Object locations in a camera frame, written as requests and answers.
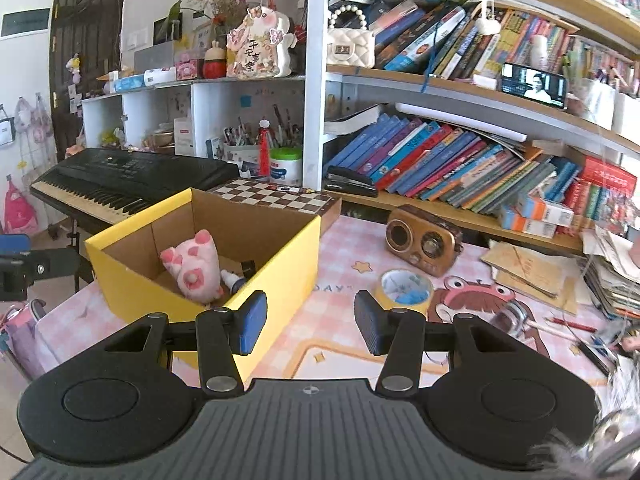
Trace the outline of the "white cartoon desk mat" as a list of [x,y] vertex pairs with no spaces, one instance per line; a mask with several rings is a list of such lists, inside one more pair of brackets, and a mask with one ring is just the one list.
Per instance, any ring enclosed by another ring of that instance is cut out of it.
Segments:
[[274,346],[262,359],[253,378],[347,379],[367,378],[371,386],[382,372],[384,358],[366,349],[341,346],[321,339],[307,339],[295,348]]

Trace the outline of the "white spray bottle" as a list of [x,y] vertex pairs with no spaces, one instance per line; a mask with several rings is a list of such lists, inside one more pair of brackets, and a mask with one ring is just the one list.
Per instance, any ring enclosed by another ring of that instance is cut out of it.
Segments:
[[244,276],[224,269],[220,270],[220,278],[221,281],[229,289],[231,295],[236,294],[246,283],[246,278],[244,278]]

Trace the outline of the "red tassel ornament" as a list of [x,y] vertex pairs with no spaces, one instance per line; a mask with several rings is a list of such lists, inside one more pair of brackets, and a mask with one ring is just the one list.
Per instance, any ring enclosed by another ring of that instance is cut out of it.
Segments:
[[268,178],[270,176],[270,122],[268,119],[262,118],[258,126],[259,175],[262,178]]

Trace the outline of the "pile of papers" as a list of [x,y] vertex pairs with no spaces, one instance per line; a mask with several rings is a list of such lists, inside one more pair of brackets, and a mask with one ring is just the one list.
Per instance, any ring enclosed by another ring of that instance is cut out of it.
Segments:
[[582,276],[607,318],[639,319],[639,232],[633,240],[597,226],[582,232]]

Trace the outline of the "pink plush pig toy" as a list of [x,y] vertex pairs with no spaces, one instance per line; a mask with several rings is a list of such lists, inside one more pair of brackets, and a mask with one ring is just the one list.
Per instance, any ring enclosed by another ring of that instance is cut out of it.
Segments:
[[164,249],[160,261],[186,299],[211,304],[224,296],[217,247],[209,230],[199,230],[190,240]]

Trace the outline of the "brown paper envelopes stack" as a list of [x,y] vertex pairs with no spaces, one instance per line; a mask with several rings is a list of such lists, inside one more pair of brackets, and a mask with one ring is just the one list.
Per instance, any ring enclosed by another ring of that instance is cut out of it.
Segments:
[[491,268],[494,281],[520,295],[575,315],[592,304],[582,269],[572,257],[547,256],[536,250],[493,242],[480,261]]

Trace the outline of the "black binder clip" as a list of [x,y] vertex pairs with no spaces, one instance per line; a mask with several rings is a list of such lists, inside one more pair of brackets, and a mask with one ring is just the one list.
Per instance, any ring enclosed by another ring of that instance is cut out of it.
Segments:
[[246,260],[241,263],[242,273],[246,280],[250,280],[257,272],[254,260]]

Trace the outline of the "black electronic keyboard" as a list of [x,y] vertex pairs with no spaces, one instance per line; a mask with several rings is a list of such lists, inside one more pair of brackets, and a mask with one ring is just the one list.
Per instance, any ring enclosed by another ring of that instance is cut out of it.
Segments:
[[208,191],[240,176],[233,162],[86,148],[30,186],[38,200],[101,231],[188,188]]

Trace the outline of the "yellow cardboard box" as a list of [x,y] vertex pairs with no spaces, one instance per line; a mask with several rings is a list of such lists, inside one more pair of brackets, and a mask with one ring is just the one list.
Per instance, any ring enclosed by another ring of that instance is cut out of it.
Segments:
[[255,263],[255,275],[224,306],[235,310],[254,290],[267,296],[266,324],[249,356],[235,362],[242,379],[308,298],[318,275],[321,220],[313,214],[232,203],[194,188],[182,191],[90,237],[86,248],[107,305],[125,323],[152,312],[192,321],[203,307],[181,295],[160,253],[201,229],[224,263]]

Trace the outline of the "purple small device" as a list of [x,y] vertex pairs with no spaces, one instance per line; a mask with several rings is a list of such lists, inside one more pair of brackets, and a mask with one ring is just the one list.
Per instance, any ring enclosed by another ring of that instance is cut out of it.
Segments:
[[529,325],[533,319],[525,304],[510,300],[492,317],[490,324],[513,338],[526,341],[534,336],[534,328]]

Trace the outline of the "blue plastic packet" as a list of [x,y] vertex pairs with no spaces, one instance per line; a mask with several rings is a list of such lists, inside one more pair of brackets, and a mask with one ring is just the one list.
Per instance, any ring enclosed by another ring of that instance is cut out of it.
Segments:
[[428,289],[411,289],[408,292],[398,294],[395,302],[406,306],[417,306],[418,304],[427,304],[428,300],[430,300],[430,291]]

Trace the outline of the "red round doll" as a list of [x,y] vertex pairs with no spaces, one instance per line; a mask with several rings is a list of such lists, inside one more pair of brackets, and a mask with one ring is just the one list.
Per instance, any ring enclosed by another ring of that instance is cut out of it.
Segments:
[[218,40],[213,40],[212,45],[204,53],[202,74],[204,79],[227,76],[227,53]]

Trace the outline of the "pink checkered tablecloth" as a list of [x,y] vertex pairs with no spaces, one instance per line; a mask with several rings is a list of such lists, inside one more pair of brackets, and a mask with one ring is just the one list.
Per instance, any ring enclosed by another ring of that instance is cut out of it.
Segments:
[[[602,373],[568,339],[573,334],[588,339],[585,329],[602,326],[602,316],[590,306],[580,306],[575,315],[565,315],[497,284],[489,266],[480,261],[484,252],[484,248],[466,245],[449,273],[434,280],[430,317],[448,322],[462,311],[489,320],[507,301],[521,301],[534,318],[534,336],[526,344],[540,340],[554,362],[585,379],[593,388],[604,389],[606,381]],[[354,319],[356,292],[360,289],[372,292],[382,273],[402,266],[386,250],[380,224],[339,218],[321,237],[314,290],[271,348],[295,348],[304,340],[321,339],[367,350]],[[107,307],[99,284],[92,283],[38,322],[36,355],[42,367],[50,370],[123,325]]]

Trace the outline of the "white quilted pearl handbag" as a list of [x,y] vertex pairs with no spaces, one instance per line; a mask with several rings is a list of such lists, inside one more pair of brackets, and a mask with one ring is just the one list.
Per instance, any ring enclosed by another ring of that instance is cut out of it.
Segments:
[[[357,28],[337,27],[343,14],[352,14]],[[353,4],[343,4],[332,11],[326,32],[326,62],[332,66],[372,68],[375,62],[375,34],[368,29],[363,10]]]

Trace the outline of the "orange white medicine box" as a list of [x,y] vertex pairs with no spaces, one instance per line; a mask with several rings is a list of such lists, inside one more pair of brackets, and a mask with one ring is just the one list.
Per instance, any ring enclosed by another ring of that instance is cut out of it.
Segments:
[[548,202],[538,196],[521,194],[515,205],[516,211],[528,220],[541,221],[555,226],[570,226],[574,211],[563,204]]

